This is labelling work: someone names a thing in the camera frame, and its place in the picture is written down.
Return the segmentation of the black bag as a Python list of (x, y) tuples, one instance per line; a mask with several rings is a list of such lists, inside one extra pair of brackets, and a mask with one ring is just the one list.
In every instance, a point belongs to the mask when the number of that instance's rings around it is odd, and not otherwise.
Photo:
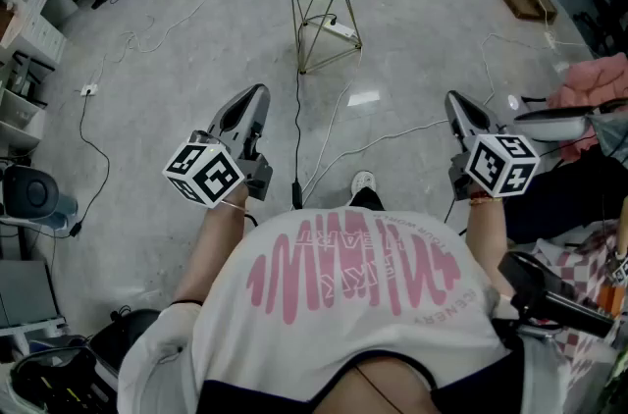
[(86, 347), (32, 353), (11, 368), (9, 394), (27, 414), (118, 414), (117, 392), (98, 366)]

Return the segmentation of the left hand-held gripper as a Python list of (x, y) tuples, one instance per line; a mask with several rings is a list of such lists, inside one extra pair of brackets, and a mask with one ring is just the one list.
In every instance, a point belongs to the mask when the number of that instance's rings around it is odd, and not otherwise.
[[(256, 83), (223, 105), (208, 131), (195, 130), (162, 171), (184, 199), (214, 208), (239, 185), (264, 200), (273, 169), (256, 150), (270, 108), (270, 90)], [(223, 133), (230, 137), (219, 138)]]

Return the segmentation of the person's black trouser leg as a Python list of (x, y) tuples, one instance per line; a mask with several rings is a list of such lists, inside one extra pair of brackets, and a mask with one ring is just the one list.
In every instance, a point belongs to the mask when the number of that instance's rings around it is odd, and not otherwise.
[(368, 186), (360, 188), (352, 196), (348, 205), (365, 208), (371, 211), (385, 211), (385, 207), (377, 192)]

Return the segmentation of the person's white shoe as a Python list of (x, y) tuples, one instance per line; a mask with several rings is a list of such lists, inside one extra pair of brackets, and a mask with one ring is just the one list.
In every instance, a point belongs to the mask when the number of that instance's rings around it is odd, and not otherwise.
[(362, 190), (375, 192), (377, 190), (376, 179), (372, 172), (359, 171), (351, 182), (350, 191), (351, 198), (355, 198)]

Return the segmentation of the blue grey speaker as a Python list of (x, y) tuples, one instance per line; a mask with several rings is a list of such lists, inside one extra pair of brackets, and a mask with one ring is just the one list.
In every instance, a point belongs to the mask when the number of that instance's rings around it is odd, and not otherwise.
[(77, 212), (77, 201), (49, 174), (21, 165), (0, 170), (0, 219), (60, 231)]

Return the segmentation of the person's left forearm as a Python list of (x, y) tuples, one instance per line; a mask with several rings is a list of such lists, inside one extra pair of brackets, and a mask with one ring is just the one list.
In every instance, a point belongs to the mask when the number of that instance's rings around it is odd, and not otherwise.
[[(241, 183), (224, 199), (245, 206), (247, 198), (248, 189)], [(244, 213), (220, 203), (207, 210), (174, 301), (195, 299), (204, 303), (214, 281), (243, 238), (244, 221)]]

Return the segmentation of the white open shelf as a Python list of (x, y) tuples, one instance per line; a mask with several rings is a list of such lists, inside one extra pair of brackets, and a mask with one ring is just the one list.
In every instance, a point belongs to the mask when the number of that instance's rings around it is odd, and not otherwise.
[(48, 104), (38, 95), (55, 69), (15, 51), (0, 66), (0, 144), (18, 152), (33, 151), (43, 137)]

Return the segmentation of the person's right forearm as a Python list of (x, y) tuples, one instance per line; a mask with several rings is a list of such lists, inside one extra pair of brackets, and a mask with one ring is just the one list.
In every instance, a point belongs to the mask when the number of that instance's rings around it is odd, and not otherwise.
[(503, 203), (476, 185), (470, 194), (465, 241), (495, 289), (503, 296), (512, 297), (514, 289), (498, 268), (507, 252)]

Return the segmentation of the person's white pink-print t-shirt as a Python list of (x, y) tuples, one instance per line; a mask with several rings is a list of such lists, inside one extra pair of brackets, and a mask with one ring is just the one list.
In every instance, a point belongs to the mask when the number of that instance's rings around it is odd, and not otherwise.
[(342, 411), (562, 414), (568, 365), (546, 339), (500, 337), (506, 300), (464, 240), (426, 215), (285, 213), (246, 234), (201, 307), (169, 306), (119, 373), (120, 414)]

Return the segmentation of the black fabric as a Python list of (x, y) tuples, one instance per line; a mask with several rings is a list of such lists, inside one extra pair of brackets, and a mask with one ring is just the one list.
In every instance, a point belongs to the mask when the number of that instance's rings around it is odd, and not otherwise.
[(524, 194), (504, 200), (507, 237), (533, 243), (615, 220), (627, 197), (628, 168), (596, 145), (579, 160), (536, 175)]

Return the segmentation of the pink white checkered cloth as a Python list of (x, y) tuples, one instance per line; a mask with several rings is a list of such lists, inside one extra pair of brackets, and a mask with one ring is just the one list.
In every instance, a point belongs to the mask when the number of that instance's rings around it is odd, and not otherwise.
[(602, 226), (579, 245), (571, 242), (562, 246), (539, 239), (533, 255), (542, 264), (609, 313), (613, 326), (604, 337), (565, 326), (555, 337), (558, 347), (571, 364), (568, 386), (573, 388), (599, 361), (595, 353), (611, 345), (617, 337), (628, 284), (628, 255), (616, 258), (617, 223)]

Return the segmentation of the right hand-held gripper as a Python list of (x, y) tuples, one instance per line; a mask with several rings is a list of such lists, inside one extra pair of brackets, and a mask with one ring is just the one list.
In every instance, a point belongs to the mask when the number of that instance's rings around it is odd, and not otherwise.
[(455, 200), (469, 199), (473, 183), (492, 198), (527, 190), (540, 156), (525, 136), (506, 134), (507, 124), (491, 109), (455, 90), (445, 96), (445, 113), (462, 150), (448, 172)]

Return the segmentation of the grey case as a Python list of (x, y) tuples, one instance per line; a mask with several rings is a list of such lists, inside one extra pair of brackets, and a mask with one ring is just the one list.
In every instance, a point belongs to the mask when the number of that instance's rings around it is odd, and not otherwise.
[(0, 260), (0, 329), (59, 316), (43, 261)]

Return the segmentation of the white drawer cabinet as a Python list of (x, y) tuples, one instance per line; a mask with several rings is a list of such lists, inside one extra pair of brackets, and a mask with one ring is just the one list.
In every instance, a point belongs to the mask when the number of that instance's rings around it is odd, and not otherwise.
[(66, 36), (44, 16), (48, 0), (0, 0), (10, 6), (13, 17), (0, 38), (0, 63), (16, 51), (53, 69), (61, 62)]

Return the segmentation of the black waist pack device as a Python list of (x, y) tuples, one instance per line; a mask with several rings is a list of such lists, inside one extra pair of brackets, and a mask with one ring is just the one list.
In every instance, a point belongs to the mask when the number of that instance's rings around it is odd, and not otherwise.
[(611, 331), (609, 313), (533, 255), (508, 251), (498, 268), (514, 289), (510, 305), (518, 312), (514, 320), (501, 320), (501, 327), (531, 336), (552, 336), (565, 328), (597, 337)]

